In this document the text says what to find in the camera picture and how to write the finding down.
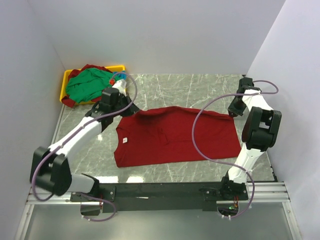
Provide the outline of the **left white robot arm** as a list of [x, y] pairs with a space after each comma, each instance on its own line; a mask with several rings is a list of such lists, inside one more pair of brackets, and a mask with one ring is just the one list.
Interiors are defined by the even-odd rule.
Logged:
[[139, 110], [124, 87], [104, 89], [101, 100], [73, 130], [49, 147], [40, 146], [34, 151], [30, 172], [33, 195], [36, 197], [36, 188], [41, 188], [51, 196], [75, 192], [99, 197], [99, 180], [87, 174], [72, 174], [69, 162], [91, 139], [106, 130], [115, 117], [129, 117]]

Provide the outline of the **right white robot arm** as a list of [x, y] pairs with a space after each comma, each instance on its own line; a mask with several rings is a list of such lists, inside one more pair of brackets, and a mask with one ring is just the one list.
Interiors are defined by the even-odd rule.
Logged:
[[230, 117], [249, 111], [244, 124], [242, 147], [232, 166], [221, 180], [220, 195], [224, 200], [248, 199], [246, 182], [257, 159], [276, 143], [282, 113], [273, 109], [262, 96], [262, 90], [249, 77], [239, 80], [236, 96], [228, 107]]

